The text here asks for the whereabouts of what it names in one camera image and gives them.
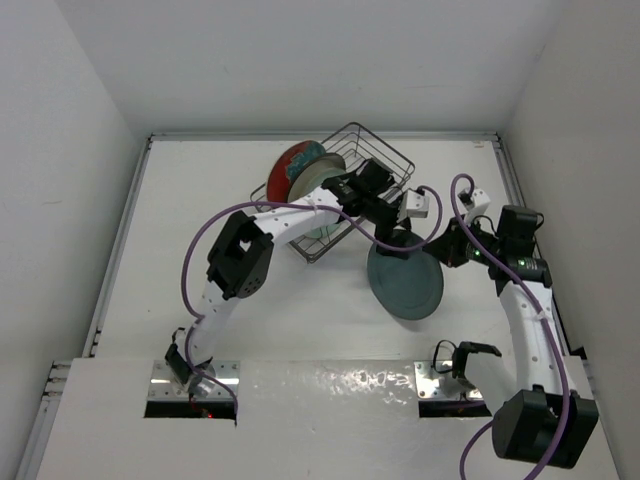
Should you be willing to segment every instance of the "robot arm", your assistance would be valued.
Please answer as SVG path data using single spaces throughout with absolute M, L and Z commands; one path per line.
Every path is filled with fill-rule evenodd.
M 539 214 L 522 207 L 505 206 L 497 231 L 491 234 L 484 232 L 477 221 L 477 216 L 489 205 L 486 194 L 476 189 L 473 196 L 465 191 L 459 198 L 468 212 L 464 217 L 465 224 L 491 255 L 524 281 L 541 305 L 542 315 L 559 345 L 552 315 L 549 268 L 543 259 L 533 257 Z M 461 342 L 454 351 L 450 375 L 454 381 L 475 387 L 482 393 L 494 417 L 492 437 L 498 457 L 537 463 L 557 429 L 563 394 L 558 366 L 541 315 L 524 289 L 476 249 L 456 218 L 451 220 L 445 233 L 424 250 L 450 267 L 469 261 L 489 267 L 489 277 L 495 282 L 509 321 L 516 377 L 506 370 L 502 354 L 496 347 L 474 342 Z M 593 400 L 580 398 L 568 373 L 567 377 L 571 392 L 569 420 L 549 464 L 572 468 L 595 428 L 598 410 Z
M 294 204 L 327 205 L 342 210 L 337 197 L 322 187 Z M 189 345 L 193 364 L 201 365 L 211 359 L 215 340 L 240 299 L 262 287 L 274 249 L 339 219 L 340 215 L 333 211 L 295 208 L 277 208 L 251 217 L 244 212 L 231 215 L 209 253 L 207 284 L 197 308 L 203 317 L 196 321 Z M 183 360 L 187 358 L 185 340 L 185 331 L 176 333 L 174 353 Z M 181 362 L 174 356 L 172 363 Z M 179 379 L 186 383 L 190 372 L 184 368 L 177 370 L 185 372 Z
M 330 178 L 293 202 L 306 210 L 280 207 L 253 216 L 242 211 L 230 215 L 207 258 L 207 284 L 196 309 L 200 317 L 189 329 L 190 334 L 184 329 L 174 333 L 165 355 L 176 379 L 189 385 L 190 391 L 205 382 L 193 367 L 206 366 L 215 341 L 240 299 L 264 285 L 274 249 L 311 230 L 341 221 L 339 212 L 372 221 L 376 225 L 375 237 L 388 243 L 395 227 L 410 229 L 410 218 L 427 216 L 429 203 L 421 193 L 407 190 L 391 202 L 379 198 L 392 184 L 390 172 L 370 161 L 357 174 Z M 321 206 L 332 210 L 318 208 Z

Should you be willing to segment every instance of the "red plate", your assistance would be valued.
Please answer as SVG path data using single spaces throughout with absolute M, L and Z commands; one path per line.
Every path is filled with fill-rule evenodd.
M 322 144 L 313 140 L 300 142 L 284 152 L 269 174 L 267 200 L 286 202 L 291 185 L 304 170 L 305 165 L 325 153 Z

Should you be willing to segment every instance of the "metal dish rack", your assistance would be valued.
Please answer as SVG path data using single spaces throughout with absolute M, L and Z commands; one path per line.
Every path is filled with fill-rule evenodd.
M 329 135 L 320 143 L 327 152 L 340 154 L 345 161 L 347 172 L 358 170 L 367 161 L 375 159 L 384 165 L 392 174 L 395 183 L 387 190 L 382 198 L 390 200 L 402 191 L 415 171 L 415 165 L 411 160 L 393 148 L 387 142 L 378 137 L 368 128 L 356 122 L 351 122 L 335 133 Z M 252 202 L 266 199 L 266 183 L 263 183 L 253 192 Z M 260 212 L 267 212 L 269 207 L 257 207 Z M 336 243 L 342 240 L 354 227 L 348 222 L 341 222 L 340 227 L 326 237 L 315 239 L 299 237 L 290 242 L 290 245 L 307 261 L 313 263 L 327 253 Z

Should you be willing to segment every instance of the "white tabletop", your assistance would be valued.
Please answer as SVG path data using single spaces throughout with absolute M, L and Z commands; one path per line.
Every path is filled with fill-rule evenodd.
M 142 418 L 153 360 L 163 357 L 174 329 L 191 321 L 179 293 L 191 237 L 207 218 L 245 201 L 291 143 L 153 144 L 97 358 L 73 363 L 39 480 L 457 478 L 464 445 L 487 419 L 420 419 L 412 361 L 448 338 L 494 344 L 512 366 L 495 287 L 479 265 L 445 269 L 440 308 L 420 322 L 396 320 L 369 289 L 369 242 L 357 233 L 314 265 L 289 247 L 277 252 L 265 286 L 236 310 L 215 356 L 241 360 L 238 428 L 224 420 Z M 446 195 L 456 173 L 470 173 L 492 197 L 489 215 L 497 219 L 506 195 L 490 142 L 393 144 L 416 163 L 412 185 Z M 415 230 L 425 235 L 434 222 L 435 215 L 417 220 Z M 196 250 L 192 298 L 202 291 L 220 227 Z M 567 367 L 590 397 L 580 360 L 567 359 Z M 498 459 L 487 434 L 469 457 L 468 477 L 518 479 L 531 468 Z M 575 469 L 550 468 L 539 478 L 617 478 L 602 427 Z
M 101 358 L 162 358 L 171 333 L 190 324 L 179 291 L 186 248 L 196 230 L 221 209 L 243 202 L 263 182 L 275 159 L 294 142 L 155 142 L 115 277 L 97 347 Z M 471 174 L 493 200 L 497 220 L 507 202 L 490 142 L 395 140 L 416 164 L 411 185 L 428 184 L 444 196 L 444 229 L 453 215 L 449 184 Z M 414 229 L 426 235 L 435 210 Z M 222 224 L 205 235 L 193 257 L 189 292 L 205 282 L 206 255 Z M 215 356 L 233 359 L 416 359 L 435 343 L 491 343 L 511 357 L 508 323 L 486 268 L 444 269 L 439 309 L 419 322 L 396 320 L 380 306 L 366 277 L 370 243 L 357 232 L 307 265 L 288 246 L 272 259 L 265 286 L 242 301 Z
M 142 418 L 153 362 L 75 360 L 38 480 L 454 480 L 487 418 L 419 418 L 411 362 L 244 361 L 238 427 L 229 420 Z M 567 369 L 589 386 L 580 359 Z M 519 480 L 533 465 L 500 460 L 485 434 L 469 480 Z M 598 424 L 572 470 L 539 480 L 618 478 Z

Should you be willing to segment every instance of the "white wall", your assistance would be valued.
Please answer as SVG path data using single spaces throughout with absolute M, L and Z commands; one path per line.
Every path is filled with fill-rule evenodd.
M 507 134 L 623 478 L 640 478 L 640 3 L 576 0 Z
M 57 0 L 134 132 L 503 127 L 566 0 Z
M 0 479 L 79 355 L 137 145 L 53 0 L 0 8 Z

